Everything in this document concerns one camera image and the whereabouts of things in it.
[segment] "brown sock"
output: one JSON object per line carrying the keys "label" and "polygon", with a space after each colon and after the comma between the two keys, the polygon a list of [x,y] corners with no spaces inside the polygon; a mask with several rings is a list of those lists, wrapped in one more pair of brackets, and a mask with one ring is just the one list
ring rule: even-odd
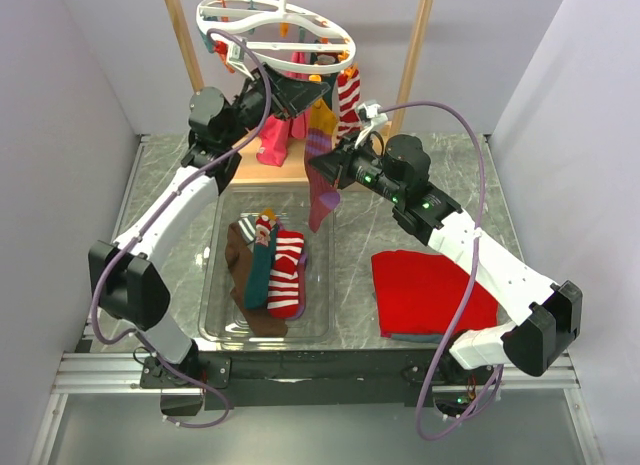
{"label": "brown sock", "polygon": [[253,253],[242,238],[242,230],[237,223],[229,225],[227,230],[224,257],[235,285],[231,290],[231,298],[236,302],[251,331],[256,337],[284,337],[288,327],[283,319],[272,317],[266,308],[256,310],[244,308],[244,291],[249,280],[249,272],[251,272]]}

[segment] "transparent plastic tray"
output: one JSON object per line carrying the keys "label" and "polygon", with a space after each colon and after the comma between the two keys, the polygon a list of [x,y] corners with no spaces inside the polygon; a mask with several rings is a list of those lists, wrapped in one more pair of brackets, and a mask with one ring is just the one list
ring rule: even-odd
{"label": "transparent plastic tray", "polygon": [[[297,320],[287,320],[283,338],[256,337],[229,295],[233,279],[224,258],[229,224],[243,214],[258,215],[265,208],[276,213],[287,230],[301,232],[308,255],[305,273],[306,308]],[[334,230],[333,214],[317,233],[307,225],[308,186],[231,186],[220,196],[211,237],[200,309],[199,329],[203,338],[218,342],[223,349],[273,349],[294,343],[323,341],[334,327]]]}

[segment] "wooden pole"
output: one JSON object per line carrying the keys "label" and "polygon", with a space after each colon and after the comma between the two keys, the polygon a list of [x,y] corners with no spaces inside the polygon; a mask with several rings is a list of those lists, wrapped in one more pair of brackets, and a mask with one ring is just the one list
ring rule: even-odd
{"label": "wooden pole", "polygon": [[[432,6],[433,0],[420,0],[420,3],[418,4],[418,13],[416,15],[416,20],[413,23],[411,42],[409,43],[407,58],[404,62],[404,71],[402,72],[402,80],[400,81],[400,89],[398,90],[398,99],[396,100],[397,104],[405,103],[409,100],[411,86],[413,85],[413,77],[416,74],[418,59],[420,58],[420,52],[422,51],[422,43],[424,42],[424,36],[427,33],[427,24],[429,23],[429,15],[431,15]],[[404,121],[404,112],[405,109],[393,112],[393,120],[391,121],[391,131],[389,136],[393,137],[400,132],[402,122]]]}
{"label": "wooden pole", "polygon": [[196,52],[193,49],[193,42],[189,35],[189,27],[187,26],[187,21],[184,18],[182,3],[180,0],[164,0],[164,2],[167,5],[167,11],[169,12],[169,18],[171,18],[173,31],[178,39],[178,45],[182,52],[184,65],[187,67],[191,86],[193,87],[193,91],[197,92],[204,88],[204,81],[202,80],[202,73],[200,72],[200,65],[196,58]]}

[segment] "marble table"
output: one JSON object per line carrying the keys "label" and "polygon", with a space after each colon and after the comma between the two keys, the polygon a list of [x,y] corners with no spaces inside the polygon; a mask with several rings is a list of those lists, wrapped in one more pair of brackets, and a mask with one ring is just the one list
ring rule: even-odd
{"label": "marble table", "polygon": [[[457,200],[472,215],[478,207],[478,165],[473,145],[465,135],[419,134],[431,157],[431,180]],[[516,256],[518,242],[485,140],[480,137],[486,161],[487,195],[483,229]],[[143,137],[130,187],[123,202],[117,231],[134,223],[164,190],[186,151],[186,136]],[[201,349],[220,345],[201,338],[201,300],[205,284],[208,247],[212,241],[217,203],[208,205],[185,231],[167,259],[161,274],[172,294],[170,313]],[[335,260],[332,333],[316,343],[288,345],[295,349],[343,350],[381,348],[430,348],[434,345],[392,341],[380,337],[371,277],[371,256],[384,250],[427,251],[415,238],[402,231],[391,215],[392,204],[368,191],[344,191],[334,214]],[[499,321],[506,318],[499,314]],[[123,329],[102,313],[100,324],[107,334]],[[92,352],[126,352],[138,345],[125,339],[111,347],[94,341]],[[247,349],[259,349],[253,346]]]}

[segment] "white wall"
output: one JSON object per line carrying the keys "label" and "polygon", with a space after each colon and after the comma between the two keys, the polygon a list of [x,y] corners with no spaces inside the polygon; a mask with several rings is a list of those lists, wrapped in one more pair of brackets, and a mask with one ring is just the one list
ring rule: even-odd
{"label": "white wall", "polygon": [[0,462],[27,462],[135,136],[62,0],[0,0]]}
{"label": "white wall", "polygon": [[[182,0],[205,83],[233,95],[195,28],[201,0]],[[358,46],[363,98],[395,102],[418,0],[291,0],[341,24]],[[435,0],[412,98],[460,109],[492,132],[562,0]],[[138,133],[182,132],[189,80],[163,0],[65,0]],[[297,31],[291,32],[297,39]],[[405,128],[459,130],[444,114],[410,111]]]}
{"label": "white wall", "polygon": [[584,292],[571,347],[608,464],[638,463],[640,0],[564,0],[491,139],[526,258]]}

